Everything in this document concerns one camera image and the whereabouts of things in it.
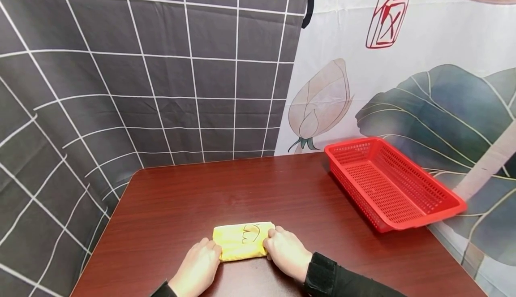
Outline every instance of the folded yellow towel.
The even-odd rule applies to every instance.
[[[213,229],[213,240],[223,248],[221,262],[265,257],[263,239],[267,238],[268,230],[274,228],[272,222],[217,226]]]

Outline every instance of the gray grid backdrop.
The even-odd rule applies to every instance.
[[[0,291],[67,296],[130,176],[274,154],[306,0],[0,0]]]

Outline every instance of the red plastic basket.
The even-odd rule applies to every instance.
[[[464,212],[466,203],[387,141],[328,145],[330,169],[379,232],[420,227]]]

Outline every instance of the brown tabletop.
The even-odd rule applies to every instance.
[[[317,153],[137,172],[73,297],[149,296],[214,226],[263,221],[407,296],[485,296],[428,229],[376,233]],[[221,264],[204,296],[303,294],[259,258]]]

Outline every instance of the basket rim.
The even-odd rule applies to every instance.
[[[446,209],[446,210],[443,210],[440,212],[436,212],[436,213],[431,213],[429,215],[424,215],[424,216],[421,216],[416,219],[395,223],[395,222],[391,221],[391,219],[387,215],[385,215],[385,213],[382,211],[382,209],[369,197],[369,195],[366,194],[366,192],[363,191],[361,186],[357,187],[356,189],[360,193],[360,195],[362,195],[362,197],[366,200],[366,202],[373,207],[374,211],[379,215],[381,220],[387,224],[387,226],[389,226],[393,229],[396,229],[396,230],[404,230],[404,229],[408,229],[408,228],[412,228],[412,227],[425,226],[425,225],[429,225],[430,223],[442,221],[444,219],[455,216],[458,213],[464,212],[468,208],[468,205],[461,197],[459,197],[456,193],[454,193],[447,186],[442,184],[438,179],[435,179],[434,177],[432,177],[430,174],[428,174],[427,171],[422,169],[419,165],[417,165],[415,162],[413,162],[410,158],[408,158],[405,154],[403,154],[401,151],[399,151],[396,147],[394,147],[393,145],[391,145],[390,143],[388,143],[386,140],[384,140],[382,138],[364,137],[364,138],[356,138],[356,139],[352,139],[352,140],[341,141],[338,143],[326,145],[326,147],[324,148],[324,151],[325,151],[326,155],[328,156],[328,158],[334,164],[336,164],[336,166],[339,168],[339,170],[343,174],[345,174],[345,176],[347,178],[353,179],[351,177],[351,175],[345,169],[340,168],[339,161],[337,161],[337,159],[333,156],[333,154],[330,152],[330,150],[332,150],[335,147],[340,147],[342,145],[352,145],[352,144],[360,144],[360,143],[368,143],[368,142],[381,142],[383,145],[389,147],[395,154],[400,155],[412,168],[415,168],[418,171],[422,172],[423,175],[425,176],[425,178],[428,179],[428,181],[434,183],[437,187],[439,187],[442,191],[445,191],[448,195],[450,195],[457,202],[457,206],[454,206],[452,208],[449,208],[449,209]],[[418,221],[417,226],[413,225],[413,223],[415,221]]]

